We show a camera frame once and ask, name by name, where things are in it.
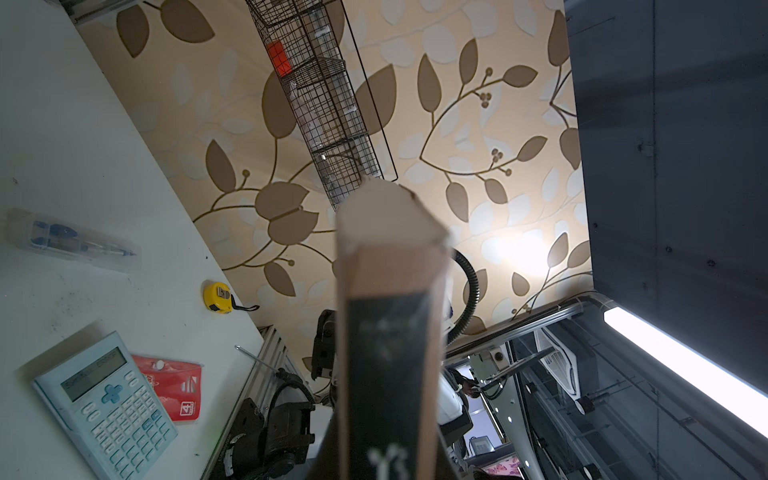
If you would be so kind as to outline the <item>brown cover book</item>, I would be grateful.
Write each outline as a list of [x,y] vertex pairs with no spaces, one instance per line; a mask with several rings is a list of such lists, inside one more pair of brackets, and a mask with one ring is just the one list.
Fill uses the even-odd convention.
[[437,394],[441,376],[444,305],[451,263],[447,229],[414,193],[369,179],[340,205],[336,217],[339,261],[337,379],[346,400],[350,347],[373,339],[373,366],[416,352],[422,377],[421,425],[408,413],[384,415],[380,426],[347,420],[337,407],[339,474],[343,479],[431,479],[438,451]]

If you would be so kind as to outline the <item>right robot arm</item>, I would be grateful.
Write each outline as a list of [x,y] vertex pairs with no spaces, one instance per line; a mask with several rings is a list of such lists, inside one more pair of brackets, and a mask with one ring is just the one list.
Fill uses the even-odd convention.
[[[462,269],[467,278],[469,297],[464,311],[454,322],[445,338],[438,342],[438,347],[453,343],[467,329],[475,313],[480,296],[480,283],[476,270],[469,260],[458,250],[454,250],[452,258]],[[364,420],[371,426],[380,426],[384,415],[391,414],[397,419],[401,414],[408,413],[415,422],[421,425],[422,397],[425,395],[423,380],[424,368],[417,364],[419,360],[429,360],[431,357],[422,351],[416,352],[416,359],[407,357],[395,359],[392,362],[373,366],[373,339],[363,338],[361,347],[350,347],[351,353],[360,353],[363,360],[350,361],[347,368],[349,379],[346,400],[340,399],[337,406],[344,409],[347,420]],[[225,451],[236,436],[260,434],[266,428],[266,417],[254,401],[243,394],[228,420],[222,438],[217,444],[216,451],[209,461],[204,477],[206,479],[224,479]]]

